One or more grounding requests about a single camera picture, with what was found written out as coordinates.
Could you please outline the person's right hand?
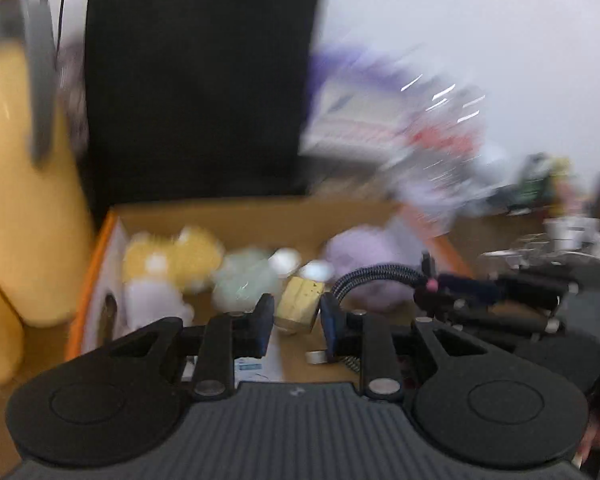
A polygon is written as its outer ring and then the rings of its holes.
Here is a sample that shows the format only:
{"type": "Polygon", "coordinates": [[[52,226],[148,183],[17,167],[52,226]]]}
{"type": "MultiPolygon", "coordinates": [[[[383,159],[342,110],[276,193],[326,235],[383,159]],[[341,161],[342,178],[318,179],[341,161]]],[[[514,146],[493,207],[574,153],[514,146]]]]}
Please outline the person's right hand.
{"type": "Polygon", "coordinates": [[[593,448],[600,448],[600,418],[591,418],[578,447],[577,456],[585,463],[593,448]]]}

